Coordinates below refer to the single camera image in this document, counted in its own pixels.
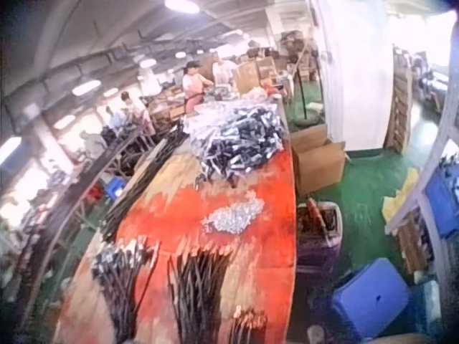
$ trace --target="blue crate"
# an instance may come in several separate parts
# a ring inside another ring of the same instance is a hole
[[[375,338],[408,304],[410,290],[387,258],[365,266],[333,293],[333,308],[360,338]]]
[[[113,177],[112,180],[105,187],[105,193],[108,198],[115,201],[120,195],[123,189],[126,187],[126,182],[120,177]]]
[[[441,238],[448,238],[459,230],[459,204],[451,191],[454,178],[459,177],[459,165],[449,168],[449,171],[451,177],[446,178],[444,170],[437,167],[425,187],[425,195]]]

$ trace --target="white shelving unit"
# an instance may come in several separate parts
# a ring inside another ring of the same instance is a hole
[[[454,309],[459,304],[459,294],[454,290],[452,281],[453,267],[458,265],[451,259],[448,241],[440,238],[435,219],[430,208],[429,200],[425,195],[425,187],[437,168],[447,142],[451,139],[459,147],[459,25],[453,29],[451,38],[450,76],[448,94],[445,100],[437,138],[433,144],[429,159],[422,170],[417,185],[408,195],[405,203],[387,223],[386,234],[391,234],[403,224],[408,213],[417,206],[421,209],[427,225],[428,234],[432,243],[434,254],[434,269],[440,286],[440,306],[444,325],[448,326],[454,321]]]

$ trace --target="person in white shirt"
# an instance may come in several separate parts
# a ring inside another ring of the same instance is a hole
[[[80,137],[84,140],[87,154],[93,160],[97,160],[107,149],[107,143],[100,134],[89,134],[84,130]]]
[[[105,108],[105,111],[107,114],[110,115],[110,120],[108,121],[108,127],[110,129],[113,129],[115,134],[119,134],[119,132],[123,129],[125,123],[126,123],[126,115],[124,114],[123,111],[115,109],[114,111],[110,108],[110,106],[107,106]]]
[[[237,64],[221,59],[217,53],[214,54],[212,73],[214,74],[215,85],[231,85],[235,79],[236,69]]]
[[[121,93],[121,100],[128,107],[129,120],[143,128],[146,135],[155,135],[150,115],[142,101],[138,98],[131,99],[129,92],[126,91]]]

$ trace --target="orange tabletop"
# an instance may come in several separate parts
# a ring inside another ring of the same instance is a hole
[[[178,343],[174,311],[167,287],[167,259],[184,244],[212,241],[237,247],[222,287],[222,325],[219,343],[227,343],[229,319],[236,306],[264,310],[268,317],[266,343],[285,342],[295,280],[295,193],[289,142],[261,169],[240,179],[237,188],[224,181],[204,183],[194,190],[199,164],[185,142],[166,162],[137,200],[118,231],[118,241],[146,235],[148,243],[161,240],[158,264],[147,286],[138,314],[140,343]],[[148,159],[142,166],[145,168]],[[213,211],[247,201],[254,191],[265,205],[241,235],[204,233],[202,220]],[[82,258],[62,306],[56,343],[113,343],[113,329],[105,300],[90,273],[91,259],[100,245],[96,234]],[[148,276],[137,281],[140,295]]]

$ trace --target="blue plastic stool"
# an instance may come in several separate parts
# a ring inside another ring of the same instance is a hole
[[[113,177],[112,180],[105,187],[105,193],[108,198],[115,201],[123,192],[126,187],[126,182],[120,177]]]
[[[365,266],[333,293],[333,308],[360,338],[375,338],[403,311],[407,284],[386,258]]]

